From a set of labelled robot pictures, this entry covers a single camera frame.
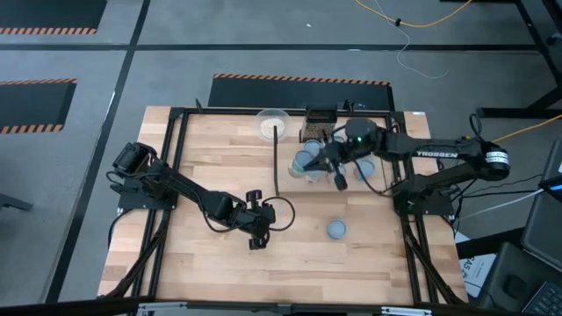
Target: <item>table leg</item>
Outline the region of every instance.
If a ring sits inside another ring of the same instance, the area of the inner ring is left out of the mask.
[[[2,207],[14,207],[23,211],[29,211],[33,207],[33,204],[26,203],[14,197],[8,197],[2,193],[0,193],[0,205]]]

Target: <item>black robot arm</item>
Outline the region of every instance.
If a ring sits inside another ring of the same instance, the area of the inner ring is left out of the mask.
[[[154,199],[169,195],[171,190],[197,203],[209,227],[217,233],[240,229],[249,233],[250,249],[265,248],[270,238],[270,224],[275,223],[275,210],[267,203],[259,205],[262,192],[246,193],[246,202],[222,191],[207,190],[168,164],[156,158],[156,151],[141,143],[128,143],[113,163],[115,174],[121,178],[134,178],[142,183],[142,194]],[[112,188],[120,192],[119,184]],[[207,219],[219,223],[226,230],[213,228]]]
[[[400,212],[449,215],[452,208],[447,192],[450,192],[451,185],[472,179],[500,181],[509,175],[507,152],[480,137],[458,140],[415,139],[404,133],[393,133],[379,127],[367,118],[351,118],[345,126],[340,127],[343,128],[347,140],[335,141],[332,133],[332,136],[324,140],[325,146],[318,155],[304,167],[305,170],[334,172],[338,190],[345,190],[347,183],[337,167],[369,154],[375,154],[386,161],[428,157],[466,162],[431,176],[411,175],[394,185],[393,195],[402,204],[397,205]]]

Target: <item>white label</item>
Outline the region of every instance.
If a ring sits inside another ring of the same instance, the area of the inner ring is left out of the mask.
[[[463,242],[469,241],[466,236],[461,233],[457,233],[455,237],[455,242]],[[480,293],[480,287],[484,285],[484,281],[486,281],[486,276],[488,272],[492,268],[492,264],[494,263],[496,255],[479,255],[477,257],[463,259],[460,260],[460,269],[463,275],[463,279],[466,282],[470,282],[471,284],[465,284],[466,292],[470,295],[474,296],[475,298]]]
[[[501,157],[501,158],[508,158],[508,154],[502,152],[489,152],[486,153],[486,157]]]
[[[501,158],[501,157],[486,158],[486,162],[488,162],[488,163],[501,162],[501,163],[509,164],[509,160],[507,160],[505,158]]]

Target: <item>yellow cable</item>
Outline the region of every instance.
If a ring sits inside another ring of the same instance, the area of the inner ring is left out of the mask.
[[[419,27],[419,28],[430,27],[430,26],[433,26],[433,25],[438,25],[439,23],[443,22],[444,20],[446,20],[446,19],[448,19],[448,18],[454,16],[455,14],[459,13],[461,10],[463,10],[463,9],[464,9],[468,4],[470,4],[472,1],[473,1],[473,0],[468,0],[468,1],[466,1],[465,4],[463,4],[463,5],[461,5],[460,7],[458,7],[458,9],[454,10],[454,11],[453,11],[451,14],[449,14],[448,16],[445,16],[444,18],[440,18],[440,19],[438,19],[437,21],[432,22],[432,23],[429,23],[429,24],[426,24],[426,25],[413,25],[413,24],[409,24],[409,23],[401,22],[401,21],[400,21],[400,25],[405,25],[405,26],[410,26],[410,27]],[[371,7],[368,7],[368,6],[364,5],[364,4],[362,4],[361,1],[359,1],[359,0],[355,0],[355,2],[356,2],[357,4],[359,4],[359,5],[361,5],[362,7],[364,7],[365,9],[367,9],[367,10],[373,12],[373,13],[376,13],[376,14],[378,14],[379,16],[381,16],[381,17],[383,17],[383,18],[388,19],[389,21],[396,22],[395,19],[389,18],[389,17],[387,17],[385,14],[382,14],[382,13],[380,13],[379,11],[376,11],[376,10],[372,9]]]
[[[560,119],[560,118],[562,118],[562,114],[560,114],[560,115],[558,115],[558,116],[556,116],[556,117],[554,117],[554,118],[545,120],[545,122],[543,122],[543,123],[541,123],[541,124],[537,124],[537,125],[535,125],[535,126],[529,126],[529,127],[527,127],[527,128],[523,128],[522,130],[519,130],[519,131],[517,131],[517,132],[513,132],[513,133],[511,133],[511,134],[507,134],[507,135],[505,135],[505,136],[502,136],[502,137],[500,137],[499,139],[494,140],[494,142],[498,142],[498,141],[505,140],[506,138],[509,138],[509,137],[511,137],[511,136],[516,136],[517,134],[520,134],[520,133],[525,133],[525,132],[527,132],[527,131],[533,130],[533,129],[538,128],[538,127],[540,127],[540,126],[545,126],[545,125],[547,125],[547,124],[549,124],[549,123],[551,123],[551,122],[554,122],[555,120]]]

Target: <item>white cable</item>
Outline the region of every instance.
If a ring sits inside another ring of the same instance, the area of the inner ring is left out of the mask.
[[[543,189],[536,190],[536,191],[534,191],[533,193],[530,193],[530,194],[528,194],[528,195],[526,195],[526,196],[524,196],[524,197],[519,197],[518,199],[515,199],[515,200],[513,200],[513,201],[511,201],[511,202],[506,202],[506,203],[504,203],[504,204],[500,204],[500,205],[488,207],[488,208],[486,208],[485,210],[478,211],[478,212],[472,213],[472,214],[470,214],[470,215],[466,215],[466,216],[464,216],[464,217],[461,217],[460,219],[468,219],[468,218],[471,218],[472,216],[479,215],[479,214],[481,214],[481,213],[483,213],[483,212],[492,211],[492,210],[498,209],[498,208],[503,207],[503,206],[508,206],[508,205],[512,205],[512,204],[517,203],[517,202],[521,202],[521,201],[523,201],[524,199],[530,198],[530,197],[534,197],[535,195],[537,195],[537,194],[539,194],[539,193],[542,193],[543,191],[544,191]]]
[[[395,27],[398,31],[400,31],[402,34],[404,34],[404,36],[406,36],[407,38],[407,44],[396,54],[396,61],[398,61],[398,63],[406,69],[412,70],[414,71],[416,74],[418,75],[422,75],[428,79],[441,79],[443,77],[445,77],[447,74],[449,74],[449,70],[447,70],[444,74],[442,75],[438,75],[438,76],[430,76],[430,75],[426,75],[424,73],[422,73],[420,70],[415,69],[415,68],[411,68],[409,66],[404,65],[404,63],[400,60],[400,54],[402,54],[402,52],[404,52],[404,50],[410,46],[410,43],[412,42],[412,39],[410,39],[410,37],[406,34],[406,32],[402,31],[402,29],[400,29],[398,26],[394,25],[393,23],[391,23],[391,21],[388,19],[385,11],[383,10],[383,8],[380,6],[380,4],[378,4],[378,0],[374,0],[375,4],[377,4],[378,9],[382,12],[382,14],[385,16],[386,19],[386,23],[388,23],[388,25]]]

